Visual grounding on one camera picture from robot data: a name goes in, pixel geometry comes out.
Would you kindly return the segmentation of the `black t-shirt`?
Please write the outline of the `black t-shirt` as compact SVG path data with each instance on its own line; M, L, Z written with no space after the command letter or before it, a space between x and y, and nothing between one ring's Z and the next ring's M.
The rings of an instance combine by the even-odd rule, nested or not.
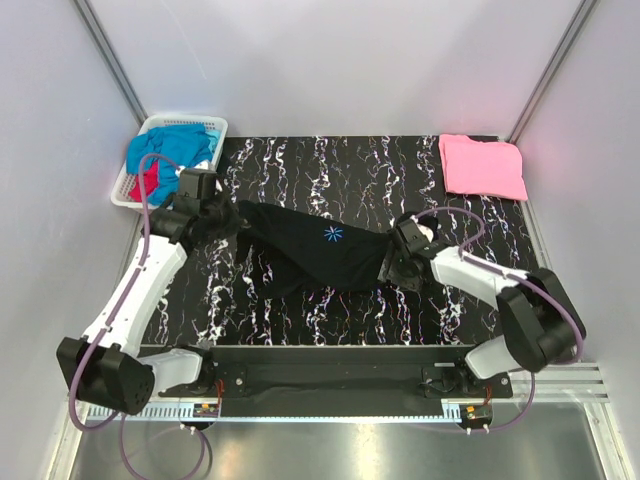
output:
M235 260L248 256L272 274L257 288L264 299L326 287L371 291L386 282L383 266L397 254L389 232L374 232L281 206L222 196L202 209L208 237L236 237Z

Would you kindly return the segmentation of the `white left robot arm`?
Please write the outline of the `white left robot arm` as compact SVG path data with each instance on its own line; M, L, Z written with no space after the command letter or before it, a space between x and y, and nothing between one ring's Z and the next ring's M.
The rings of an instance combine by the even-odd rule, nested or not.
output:
M152 396L183 385L196 396L215 386L216 372L195 347L139 355L147 325L189 254L225 225L227 195L211 170L185 169L165 207L145 209L142 237L107 305L78 339L66 337L56 358L78 400L137 415Z

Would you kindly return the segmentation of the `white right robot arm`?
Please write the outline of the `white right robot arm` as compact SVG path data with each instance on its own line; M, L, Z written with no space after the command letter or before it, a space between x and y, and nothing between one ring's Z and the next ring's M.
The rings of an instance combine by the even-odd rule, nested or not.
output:
M546 268L508 268L472 254L470 245L484 233L483 223L459 246L438 239L434 214L440 210L396 221L379 279L415 291L428 283L453 287L497 311L501 335L465 354L453 374L457 390L472 397L503 372L535 374L579 361L586 329L557 275Z

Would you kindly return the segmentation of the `red t-shirt in basket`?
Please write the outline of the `red t-shirt in basket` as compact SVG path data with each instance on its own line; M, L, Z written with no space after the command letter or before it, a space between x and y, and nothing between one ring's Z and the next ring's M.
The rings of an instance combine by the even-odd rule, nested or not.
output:
M158 181L158 164L153 163L151 167L144 171L143 184L136 179L133 187L129 191L130 199L134 202L142 201L142 193L145 193L147 202L152 203L152 195L159 186Z

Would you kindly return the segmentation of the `blue t-shirt in basket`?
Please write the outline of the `blue t-shirt in basket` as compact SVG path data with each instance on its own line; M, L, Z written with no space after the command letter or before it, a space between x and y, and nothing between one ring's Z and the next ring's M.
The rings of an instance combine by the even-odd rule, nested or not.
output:
M220 133L207 130L204 124L183 124L155 127L131 140L126 154L126 171L138 179L141 159L149 154L160 154L177 166L195 168L203 161L211 161L220 140ZM152 195L150 205L159 206L167 196L178 189L177 170L164 160L148 158L143 173L153 163L158 164L159 186Z

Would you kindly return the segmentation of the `white plastic basket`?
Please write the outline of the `white plastic basket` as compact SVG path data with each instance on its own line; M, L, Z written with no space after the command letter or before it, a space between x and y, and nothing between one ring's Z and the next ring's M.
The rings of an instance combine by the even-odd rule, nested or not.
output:
M140 128L138 135L147 133L150 129L155 127L164 127L170 125L183 125L183 124L196 124L201 123L204 124L207 130L216 130L220 133L220 140L217 145L217 148L214 152L213 159L211 161L203 161L198 164L195 168L204 169L204 170L216 170L219 164L219 160L221 158L222 149L224 140L228 130L228 122L219 117L212 116L203 116L203 115L189 115L189 114L157 114L153 115L145 120L142 127ZM125 207L129 209L133 209L137 212L143 210L142 201L134 202L130 199L129 191L134 185L135 177L130 175L126 171L126 154L124 164L119 172L119 175L116 179L116 182L111 190L111 202L115 206ZM148 158L161 159L171 164L176 170L177 175L180 175L180 172L185 167L177 166L171 159L162 156L160 154L149 154L141 159L139 166L138 179L140 184L143 184L143 168Z

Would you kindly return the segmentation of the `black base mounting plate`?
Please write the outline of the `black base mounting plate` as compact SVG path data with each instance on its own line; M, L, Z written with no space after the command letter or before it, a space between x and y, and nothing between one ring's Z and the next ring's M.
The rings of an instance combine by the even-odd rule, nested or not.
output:
M222 386L225 420L338 422L427 421L445 400L509 399L503 372L475 380L459 367L466 346L222 346L211 350L204 377L163 392L203 402Z

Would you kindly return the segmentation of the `folded pink t-shirt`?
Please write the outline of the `folded pink t-shirt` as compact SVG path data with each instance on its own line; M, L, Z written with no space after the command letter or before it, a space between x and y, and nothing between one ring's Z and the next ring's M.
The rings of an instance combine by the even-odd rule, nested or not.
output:
M523 158L516 146L443 134L438 147L448 193L528 200Z

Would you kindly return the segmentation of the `aluminium frame rail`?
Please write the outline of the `aluminium frame rail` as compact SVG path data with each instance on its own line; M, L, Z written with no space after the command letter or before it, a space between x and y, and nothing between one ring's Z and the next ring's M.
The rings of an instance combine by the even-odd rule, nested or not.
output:
M604 403L597 368L518 371L472 383L451 364L219 363L202 382L136 395L132 421L494 423L498 404Z

